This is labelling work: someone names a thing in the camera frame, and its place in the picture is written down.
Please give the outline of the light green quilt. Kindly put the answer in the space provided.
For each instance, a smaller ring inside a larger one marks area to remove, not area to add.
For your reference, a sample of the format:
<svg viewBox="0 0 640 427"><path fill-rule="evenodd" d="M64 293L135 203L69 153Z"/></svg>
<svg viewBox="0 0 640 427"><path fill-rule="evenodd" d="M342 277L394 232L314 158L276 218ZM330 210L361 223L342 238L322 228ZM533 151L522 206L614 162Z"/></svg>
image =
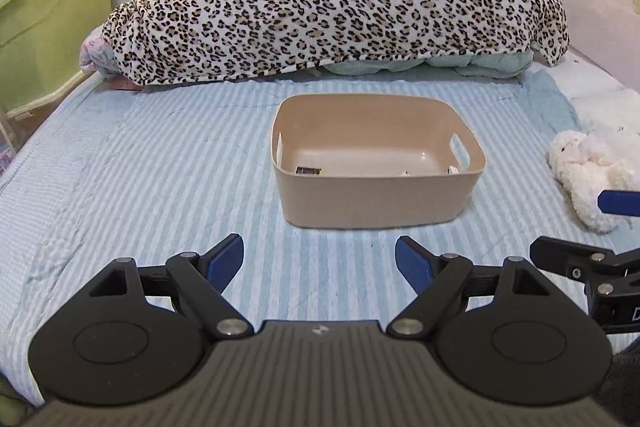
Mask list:
<svg viewBox="0 0 640 427"><path fill-rule="evenodd" d="M510 79L525 72L533 63L534 52L489 55L451 55L419 58L409 61L349 61L326 64L324 68L343 76L371 75L377 72L405 72L421 65L434 68L453 69L465 77Z"/></svg>

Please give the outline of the white plush toy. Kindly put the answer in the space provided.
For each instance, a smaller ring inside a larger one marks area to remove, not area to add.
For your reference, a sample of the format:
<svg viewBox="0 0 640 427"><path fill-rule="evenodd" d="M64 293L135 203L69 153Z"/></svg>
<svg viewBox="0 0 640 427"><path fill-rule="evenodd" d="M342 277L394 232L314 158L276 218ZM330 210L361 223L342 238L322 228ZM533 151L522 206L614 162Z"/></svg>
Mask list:
<svg viewBox="0 0 640 427"><path fill-rule="evenodd" d="M604 213L598 197L605 190L638 190L639 175L602 133L561 131L549 145L547 161L588 230L604 234L620 225L623 219Z"/></svg>

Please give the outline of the green plastic storage bin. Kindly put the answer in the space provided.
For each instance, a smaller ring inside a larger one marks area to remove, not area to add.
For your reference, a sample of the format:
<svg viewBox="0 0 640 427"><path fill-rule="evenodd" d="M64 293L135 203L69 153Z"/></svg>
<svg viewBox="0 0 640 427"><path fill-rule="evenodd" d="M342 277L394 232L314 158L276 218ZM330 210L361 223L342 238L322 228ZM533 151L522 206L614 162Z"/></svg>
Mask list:
<svg viewBox="0 0 640 427"><path fill-rule="evenodd" d="M1 108L47 101L80 73L81 43L111 0L1 0Z"/></svg>

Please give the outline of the leopard print blanket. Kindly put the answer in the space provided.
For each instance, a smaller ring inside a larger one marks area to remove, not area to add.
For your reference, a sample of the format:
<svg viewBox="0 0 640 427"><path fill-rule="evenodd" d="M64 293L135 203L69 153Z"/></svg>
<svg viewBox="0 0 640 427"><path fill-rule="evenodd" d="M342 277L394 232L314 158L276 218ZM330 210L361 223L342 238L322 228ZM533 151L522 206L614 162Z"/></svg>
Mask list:
<svg viewBox="0 0 640 427"><path fill-rule="evenodd" d="M139 86L527 50L554 65L570 46L559 0L130 0L102 36Z"/></svg>

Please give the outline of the pink fabric bundle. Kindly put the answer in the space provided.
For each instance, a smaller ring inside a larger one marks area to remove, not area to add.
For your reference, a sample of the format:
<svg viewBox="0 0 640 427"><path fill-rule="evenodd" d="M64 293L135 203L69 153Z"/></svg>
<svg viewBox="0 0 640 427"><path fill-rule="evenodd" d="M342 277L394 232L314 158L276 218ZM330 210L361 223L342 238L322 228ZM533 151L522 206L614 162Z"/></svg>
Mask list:
<svg viewBox="0 0 640 427"><path fill-rule="evenodd" d="M98 72L102 77L111 79L119 75L113 49L102 36L103 26L94 28L81 43L79 67L81 72Z"/></svg>

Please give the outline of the blue striped bed sheet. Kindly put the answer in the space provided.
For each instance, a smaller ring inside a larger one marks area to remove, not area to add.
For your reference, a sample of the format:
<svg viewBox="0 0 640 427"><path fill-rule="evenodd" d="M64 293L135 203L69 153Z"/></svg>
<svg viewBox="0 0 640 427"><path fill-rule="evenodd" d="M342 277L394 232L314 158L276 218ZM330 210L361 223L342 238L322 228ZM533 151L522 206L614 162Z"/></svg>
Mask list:
<svg viewBox="0 0 640 427"><path fill-rule="evenodd" d="M418 67L401 74L190 84L113 91L85 81L1 178L1 372L40 404L27 351L37 329L115 258L160 265L240 234L245 261L226 297L253 323L387 323L413 297L396 269L397 232L318 231L283 217L270 129L291 95L363 92L437 98L453 107L488 165L456 220L410 230L434 253L478 265L526 256L547 235L626 251L637 221L593 234L574 217L546 150L574 127L548 75L493 82Z"/></svg>

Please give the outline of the beige plastic storage basket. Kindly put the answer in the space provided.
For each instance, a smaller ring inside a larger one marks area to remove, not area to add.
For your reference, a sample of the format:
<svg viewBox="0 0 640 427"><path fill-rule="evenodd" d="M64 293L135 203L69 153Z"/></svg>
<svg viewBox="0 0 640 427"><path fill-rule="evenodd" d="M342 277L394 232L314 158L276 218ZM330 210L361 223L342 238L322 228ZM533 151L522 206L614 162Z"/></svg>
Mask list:
<svg viewBox="0 0 640 427"><path fill-rule="evenodd" d="M376 93L286 98L272 122L271 161L285 220L326 230L454 220L487 165L448 104Z"/></svg>

